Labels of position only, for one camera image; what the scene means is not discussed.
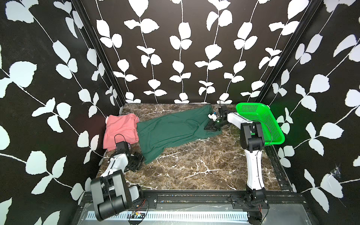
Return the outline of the dark green t-shirt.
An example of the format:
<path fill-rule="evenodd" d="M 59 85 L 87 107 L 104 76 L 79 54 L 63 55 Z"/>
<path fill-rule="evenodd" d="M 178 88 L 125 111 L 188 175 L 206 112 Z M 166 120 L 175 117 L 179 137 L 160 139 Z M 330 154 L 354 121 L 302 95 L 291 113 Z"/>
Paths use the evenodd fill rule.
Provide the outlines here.
<path fill-rule="evenodd" d="M 154 161 L 166 148 L 221 135 L 222 131 L 204 129 L 210 121 L 208 117 L 210 113 L 212 107 L 205 105 L 139 122 L 137 133 L 144 163 L 149 164 Z"/>

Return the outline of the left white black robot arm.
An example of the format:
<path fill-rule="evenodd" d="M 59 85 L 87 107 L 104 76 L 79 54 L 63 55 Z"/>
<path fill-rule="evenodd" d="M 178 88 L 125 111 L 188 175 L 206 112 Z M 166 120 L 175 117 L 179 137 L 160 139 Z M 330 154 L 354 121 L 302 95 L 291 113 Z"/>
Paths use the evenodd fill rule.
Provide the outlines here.
<path fill-rule="evenodd" d="M 133 202 L 143 198 L 139 185 L 128 186 L 125 173 L 136 172 L 143 164 L 144 157 L 138 152 L 131 153 L 128 142 L 116 144 L 107 169 L 91 181 L 91 195 L 94 212 L 98 221 L 103 221 L 133 207 Z"/>

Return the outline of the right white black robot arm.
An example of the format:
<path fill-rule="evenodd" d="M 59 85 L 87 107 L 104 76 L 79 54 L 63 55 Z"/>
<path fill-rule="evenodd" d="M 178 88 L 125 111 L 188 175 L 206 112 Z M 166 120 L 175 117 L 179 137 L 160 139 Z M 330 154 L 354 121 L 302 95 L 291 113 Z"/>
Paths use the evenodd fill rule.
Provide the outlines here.
<path fill-rule="evenodd" d="M 262 176 L 262 150 L 265 140 L 260 121 L 251 121 L 237 112 L 221 106 L 217 112 L 208 115 L 210 121 L 205 126 L 208 131 L 220 131 L 224 125 L 232 124 L 240 129 L 241 147 L 247 160 L 247 186 L 244 203 L 249 208 L 260 207 L 265 202 L 265 186 Z"/>

